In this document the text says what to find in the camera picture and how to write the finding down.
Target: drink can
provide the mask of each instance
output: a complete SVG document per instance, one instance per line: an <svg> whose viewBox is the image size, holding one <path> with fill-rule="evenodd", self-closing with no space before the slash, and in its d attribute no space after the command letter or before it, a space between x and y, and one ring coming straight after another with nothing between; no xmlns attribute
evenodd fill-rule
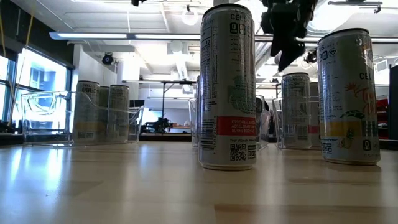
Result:
<svg viewBox="0 0 398 224"><path fill-rule="evenodd" d="M309 149L310 77L290 73L282 77L282 128L287 149Z"/></svg>
<svg viewBox="0 0 398 224"><path fill-rule="evenodd" d="M109 88L108 139L125 142L129 137L129 87L111 85Z"/></svg>
<svg viewBox="0 0 398 224"><path fill-rule="evenodd" d="M366 29L320 39L320 132L326 161L372 165L380 160L372 42Z"/></svg>
<svg viewBox="0 0 398 224"><path fill-rule="evenodd" d="M100 84L78 81L76 86L73 134L75 143L96 141L98 138L98 110Z"/></svg>
<svg viewBox="0 0 398 224"><path fill-rule="evenodd" d="M256 162L254 22L237 4L207 10L201 24L202 166L250 169Z"/></svg>
<svg viewBox="0 0 398 224"><path fill-rule="evenodd" d="M317 82L310 83L310 137L313 149L320 149L321 140L319 133L319 87Z"/></svg>
<svg viewBox="0 0 398 224"><path fill-rule="evenodd" d="M109 87L101 86L99 88L98 106L98 132L101 136L99 140L105 140L108 128L108 103L109 103Z"/></svg>
<svg viewBox="0 0 398 224"><path fill-rule="evenodd" d="M197 146L199 147L200 143L200 96L201 96L201 90L200 90L200 76L197 76L197 121L196 121L196 142Z"/></svg>

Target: wooden table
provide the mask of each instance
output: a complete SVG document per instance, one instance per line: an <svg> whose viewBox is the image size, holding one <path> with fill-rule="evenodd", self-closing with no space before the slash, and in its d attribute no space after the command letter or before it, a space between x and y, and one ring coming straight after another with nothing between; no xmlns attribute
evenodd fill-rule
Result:
<svg viewBox="0 0 398 224"><path fill-rule="evenodd" d="M271 144L254 169L221 172L188 142L4 147L0 223L396 224L398 152L359 167Z"/></svg>

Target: qr code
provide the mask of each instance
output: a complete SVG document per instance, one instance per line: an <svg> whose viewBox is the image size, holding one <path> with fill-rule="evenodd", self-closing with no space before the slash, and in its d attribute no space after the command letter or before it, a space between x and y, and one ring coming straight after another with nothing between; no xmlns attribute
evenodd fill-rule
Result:
<svg viewBox="0 0 398 224"><path fill-rule="evenodd" d="M246 145L245 144L231 144L230 145L231 161L245 161L246 160Z"/></svg>

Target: black object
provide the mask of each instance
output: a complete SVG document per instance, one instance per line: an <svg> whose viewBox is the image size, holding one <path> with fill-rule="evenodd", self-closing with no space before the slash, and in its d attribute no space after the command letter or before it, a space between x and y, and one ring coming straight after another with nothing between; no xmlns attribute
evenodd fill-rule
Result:
<svg viewBox="0 0 398 224"><path fill-rule="evenodd" d="M173 124L169 122L167 118L157 118L156 122L146 122L141 126L141 133L166 133L166 128L170 129Z"/></svg>
<svg viewBox="0 0 398 224"><path fill-rule="evenodd" d="M131 0L131 4L132 4L133 6L138 6L139 0Z"/></svg>
<svg viewBox="0 0 398 224"><path fill-rule="evenodd" d="M105 56L102 58L102 63L104 65L111 65L113 62L113 57L111 52L106 52Z"/></svg>
<svg viewBox="0 0 398 224"><path fill-rule="evenodd" d="M305 44L296 37L306 36L318 0L262 0L262 4L268 10L261 16L261 27L264 33L274 35L271 56L282 51L278 64L278 71L282 71L304 54Z"/></svg>
<svg viewBox="0 0 398 224"><path fill-rule="evenodd" d="M15 133L15 124L13 128L7 125L7 122L0 122L0 133Z"/></svg>
<svg viewBox="0 0 398 224"><path fill-rule="evenodd" d="M129 107L139 107L144 106L145 100L130 100Z"/></svg>

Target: barcode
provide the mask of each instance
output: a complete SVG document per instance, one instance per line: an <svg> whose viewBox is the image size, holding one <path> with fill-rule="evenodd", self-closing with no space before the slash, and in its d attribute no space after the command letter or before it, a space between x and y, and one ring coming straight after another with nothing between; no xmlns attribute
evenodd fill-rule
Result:
<svg viewBox="0 0 398 224"><path fill-rule="evenodd" d="M203 121L200 131L200 147L202 150L214 151L216 143L216 126L214 120Z"/></svg>
<svg viewBox="0 0 398 224"><path fill-rule="evenodd" d="M297 126L297 139L298 140L308 139L308 126Z"/></svg>
<svg viewBox="0 0 398 224"><path fill-rule="evenodd" d="M126 125L120 125L119 126L119 136L125 136L127 133L126 130L127 130Z"/></svg>
<svg viewBox="0 0 398 224"><path fill-rule="evenodd" d="M83 131L79 131L79 133L78 133L78 138L79 139L82 139L82 138L84 138L84 139L87 139L87 138L93 138L94 137L94 133L92 133L92 132L83 132Z"/></svg>

